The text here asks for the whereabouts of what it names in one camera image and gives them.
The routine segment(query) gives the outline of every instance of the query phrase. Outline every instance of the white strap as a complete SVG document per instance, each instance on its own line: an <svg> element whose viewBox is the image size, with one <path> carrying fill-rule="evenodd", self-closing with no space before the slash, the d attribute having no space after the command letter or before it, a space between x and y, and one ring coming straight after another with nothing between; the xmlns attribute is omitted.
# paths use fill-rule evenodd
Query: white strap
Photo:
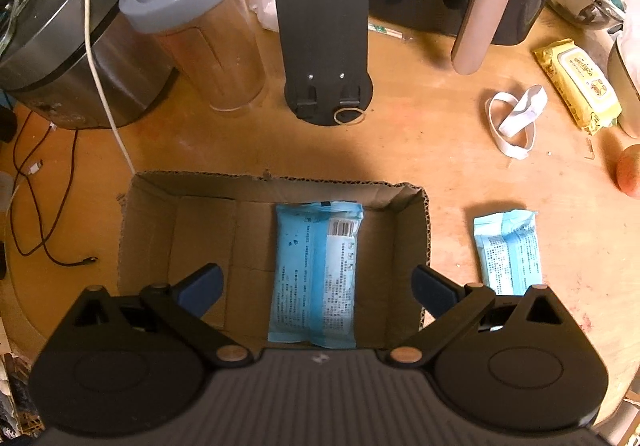
<svg viewBox="0 0 640 446"><path fill-rule="evenodd" d="M546 92L540 85L534 85L528 89L523 97L518 101L513 95L506 92L498 92L494 97L485 104L487 119L489 120L489 128L496 145L500 151L514 159L525 159L529 156L533 143L536 140L536 124L535 120L542 114L546 106ZM492 106L494 101L502 101L513 106L511 113L501 122L500 127L495 127L495 121L492 115ZM519 131L524 129L527 142L524 148L507 142L505 137L513 137Z"/></svg>

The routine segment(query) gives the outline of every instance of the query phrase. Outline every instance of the screw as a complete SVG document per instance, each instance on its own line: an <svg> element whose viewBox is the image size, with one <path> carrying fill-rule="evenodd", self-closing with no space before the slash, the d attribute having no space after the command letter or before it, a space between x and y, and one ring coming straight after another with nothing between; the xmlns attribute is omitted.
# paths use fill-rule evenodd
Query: screw
<svg viewBox="0 0 640 446"><path fill-rule="evenodd" d="M410 365L422 359L422 352L415 347L398 347L391 351L391 359L396 363Z"/></svg>
<svg viewBox="0 0 640 446"><path fill-rule="evenodd" d="M240 345L224 345L216 350L216 356L224 362L238 362L247 359L249 351Z"/></svg>

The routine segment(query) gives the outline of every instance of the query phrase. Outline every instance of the barcode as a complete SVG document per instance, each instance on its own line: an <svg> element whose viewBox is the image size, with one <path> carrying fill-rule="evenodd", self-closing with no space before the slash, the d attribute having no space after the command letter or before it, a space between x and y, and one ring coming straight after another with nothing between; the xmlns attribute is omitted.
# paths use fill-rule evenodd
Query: barcode
<svg viewBox="0 0 640 446"><path fill-rule="evenodd" d="M353 236L354 226L353 220L330 219L329 236Z"/></svg>

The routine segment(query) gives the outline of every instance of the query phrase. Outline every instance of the red fruit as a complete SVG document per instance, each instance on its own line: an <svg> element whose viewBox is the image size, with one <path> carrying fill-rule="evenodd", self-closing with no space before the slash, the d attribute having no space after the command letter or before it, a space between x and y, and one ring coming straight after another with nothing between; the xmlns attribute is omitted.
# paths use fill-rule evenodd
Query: red fruit
<svg viewBox="0 0 640 446"><path fill-rule="evenodd" d="M631 198L640 199L640 144L627 148L616 167L616 177L620 189Z"/></svg>

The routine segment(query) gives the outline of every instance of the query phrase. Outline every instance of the table surface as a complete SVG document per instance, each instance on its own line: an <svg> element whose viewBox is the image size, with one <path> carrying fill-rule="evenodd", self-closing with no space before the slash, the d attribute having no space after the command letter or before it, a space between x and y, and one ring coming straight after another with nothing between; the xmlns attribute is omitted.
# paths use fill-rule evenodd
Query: table surface
<svg viewBox="0 0 640 446"><path fill-rule="evenodd" d="M640 360L640 202L613 179L622 149L633 143L621 129L592 139L580 131L530 51L572 37L606 68L608 47L549 10L525 42L492 46L482 68L459 76L451 68L452 39L414 34L399 41L369 33L374 97L364 122L323 128L300 121L282 95L278 36L258 29L268 86L241 115L221 115L178 78L158 106L120 133L136 169L265 173L333 180L411 182L425 188L432 223L431 265L458 283L477 281L474 217L514 208L538 213L543 276L586 332L609 370L600 418L612 413ZM519 97L544 85L549 103L537 122L533 152L510 160L496 148L484 102L496 91ZM26 109L16 109L20 123ZM31 116L20 144L24 158L47 123ZM68 180L73 132L57 130L35 158L33 177L48 229ZM12 145L0 150L0 169L14 174ZM33 358L78 293L89 284L116 293L122 195L130 173L108 130L79 134L76 175L49 247L60 260L98 256L92 266L65 269L42 251L17 254L6 227L9 273L0 282L0 312L14 347ZM14 199L15 229L35 245L37 219L26 186Z"/></svg>

